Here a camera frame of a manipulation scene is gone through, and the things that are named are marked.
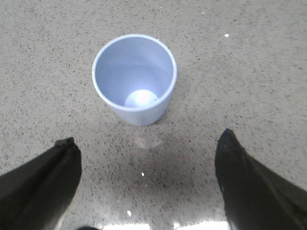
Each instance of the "speckled floor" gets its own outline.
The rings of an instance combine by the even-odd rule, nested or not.
[[[62,230],[225,221],[214,154],[228,127],[307,190],[306,12],[287,0],[1,1],[0,174],[73,136],[83,175]],[[131,33],[159,38],[178,66],[148,127],[120,121],[92,83],[100,48]]]

